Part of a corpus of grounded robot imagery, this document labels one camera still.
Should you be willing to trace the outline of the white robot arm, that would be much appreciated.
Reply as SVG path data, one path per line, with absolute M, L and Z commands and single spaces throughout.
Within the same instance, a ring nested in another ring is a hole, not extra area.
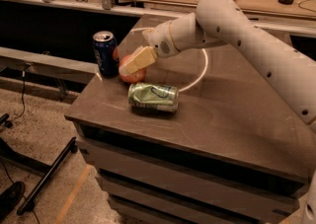
M 234 0 L 199 0 L 197 9 L 143 32 L 148 45 L 119 68 L 131 75 L 191 48 L 228 43 L 263 76 L 309 128 L 316 132 L 316 67 L 307 55 L 254 25 Z

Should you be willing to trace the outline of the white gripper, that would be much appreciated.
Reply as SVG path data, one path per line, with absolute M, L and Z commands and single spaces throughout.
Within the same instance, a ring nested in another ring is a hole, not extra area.
M 143 31 L 142 35 L 150 46 L 140 46 L 133 54 L 126 56 L 120 62 L 119 74 L 130 75 L 146 68 L 156 61 L 157 55 L 162 58 L 177 55 L 180 51 L 172 41 L 171 24 L 172 22 L 168 21 L 154 29 Z

